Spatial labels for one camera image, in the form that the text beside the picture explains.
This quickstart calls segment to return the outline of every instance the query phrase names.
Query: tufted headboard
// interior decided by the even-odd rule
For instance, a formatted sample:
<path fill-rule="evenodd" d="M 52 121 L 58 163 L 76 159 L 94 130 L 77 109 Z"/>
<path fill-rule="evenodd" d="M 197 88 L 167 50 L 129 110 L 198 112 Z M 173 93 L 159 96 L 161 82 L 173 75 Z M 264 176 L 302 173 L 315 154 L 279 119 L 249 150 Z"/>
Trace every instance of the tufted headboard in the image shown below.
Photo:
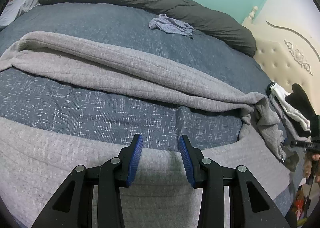
<path fill-rule="evenodd" d="M 253 57 L 271 81 L 287 92 L 298 83 L 320 114 L 320 46 L 308 33 L 297 26 L 272 19 L 254 24 L 254 7 L 242 25 L 248 28 L 257 43 Z"/>

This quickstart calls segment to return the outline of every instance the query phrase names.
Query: hand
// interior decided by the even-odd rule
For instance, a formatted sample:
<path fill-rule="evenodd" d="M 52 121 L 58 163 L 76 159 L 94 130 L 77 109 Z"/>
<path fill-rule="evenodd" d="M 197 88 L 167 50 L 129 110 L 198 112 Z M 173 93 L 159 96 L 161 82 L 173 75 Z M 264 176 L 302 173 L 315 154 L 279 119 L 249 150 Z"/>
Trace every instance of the hand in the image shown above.
<path fill-rule="evenodd" d="M 310 152 L 306 153 L 306 157 L 305 157 L 305 161 L 304 161 L 304 176 L 305 177 L 309 177 L 309 175 L 311 174 L 312 160 L 318 161 L 319 158 L 320 158 L 320 154 L 313 154 Z M 315 182 L 318 183 L 320 186 L 320 166 L 318 166 Z"/>

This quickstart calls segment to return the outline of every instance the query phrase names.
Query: bedpost finial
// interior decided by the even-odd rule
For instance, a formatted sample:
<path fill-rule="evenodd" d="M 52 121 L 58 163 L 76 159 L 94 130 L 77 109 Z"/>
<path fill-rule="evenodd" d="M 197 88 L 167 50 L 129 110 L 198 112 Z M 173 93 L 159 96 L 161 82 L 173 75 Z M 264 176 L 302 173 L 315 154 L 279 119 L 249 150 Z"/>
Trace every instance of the bedpost finial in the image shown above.
<path fill-rule="evenodd" d="M 258 7 L 257 6 L 254 6 L 252 8 L 252 11 L 249 13 L 249 18 L 252 20 L 254 18 L 254 15 L 256 13 L 256 11 L 258 10 Z"/>

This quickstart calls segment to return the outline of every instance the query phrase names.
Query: crumpled cloth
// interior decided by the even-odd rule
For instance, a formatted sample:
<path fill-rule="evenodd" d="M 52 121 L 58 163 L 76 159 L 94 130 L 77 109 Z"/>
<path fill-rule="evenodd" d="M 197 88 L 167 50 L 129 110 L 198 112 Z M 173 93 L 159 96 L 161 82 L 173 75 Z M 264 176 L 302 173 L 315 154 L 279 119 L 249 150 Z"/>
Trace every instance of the crumpled cloth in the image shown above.
<path fill-rule="evenodd" d="M 153 18 L 149 23 L 149 28 L 151 30 L 160 29 L 166 33 L 176 33 L 183 36 L 191 36 L 195 31 L 188 23 L 167 17 L 166 14 Z"/>
<path fill-rule="evenodd" d="M 12 23 L 16 18 L 28 12 L 35 6 L 39 6 L 38 0 L 12 0 L 4 8 L 0 15 L 0 31 Z"/>
<path fill-rule="evenodd" d="M 284 98 L 288 95 L 290 95 L 290 93 L 288 93 L 286 90 L 284 90 L 283 87 L 281 87 L 280 85 L 278 85 L 277 83 L 274 83 L 271 87 L 270 87 L 271 93 L 278 98 L 281 107 L 283 109 L 283 111 L 289 116 L 291 117 L 293 120 L 295 120 L 296 122 L 300 123 L 301 128 L 304 131 L 310 131 L 310 121 L 308 119 L 306 119 L 303 114 L 297 110 L 296 108 L 292 107 Z"/>

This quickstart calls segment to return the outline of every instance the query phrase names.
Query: folded blanket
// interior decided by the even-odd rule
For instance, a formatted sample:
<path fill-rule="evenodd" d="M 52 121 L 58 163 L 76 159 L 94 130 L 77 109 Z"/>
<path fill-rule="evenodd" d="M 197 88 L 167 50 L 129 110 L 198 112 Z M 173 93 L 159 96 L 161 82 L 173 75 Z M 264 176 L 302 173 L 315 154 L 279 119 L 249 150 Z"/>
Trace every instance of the folded blanket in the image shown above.
<path fill-rule="evenodd" d="M 243 121 L 239 141 L 204 150 L 204 155 L 223 166 L 246 165 L 272 198 L 290 182 L 290 171 L 278 160 L 286 163 L 293 153 L 281 144 L 279 118 L 269 108 L 265 95 L 244 94 L 203 72 L 156 55 L 49 32 L 28 33 L 7 49 L 0 58 L 0 70 L 11 66 L 87 88 L 206 111 L 239 108 Z M 0 175 L 5 177 L 0 181 L 5 197 L 3 193 L 1 196 L 9 210 L 16 217 L 27 218 L 28 224 L 76 164 L 88 167 L 102 164 L 122 147 L 39 130 L 4 118 L 0 118 L 0 122 Z M 179 153 L 144 149 L 140 161 L 142 169 L 137 172 L 137 186 L 122 191 L 122 195 L 128 196 L 129 203 L 125 205 L 133 207 L 124 213 L 125 221 L 130 227 L 150 221 L 150 208 L 155 203 L 152 200 L 158 197 L 163 198 L 160 204 L 163 215 L 153 216 L 160 227 L 168 218 L 175 227 L 194 226 L 201 190 L 186 187 Z M 273 171 L 266 173 L 266 162 Z M 191 203 L 185 211 L 179 211 L 179 215 L 172 203 L 176 202 L 176 186 L 180 186 L 178 194 L 183 205 L 187 201 Z M 153 199 L 142 206 L 144 196 Z"/>

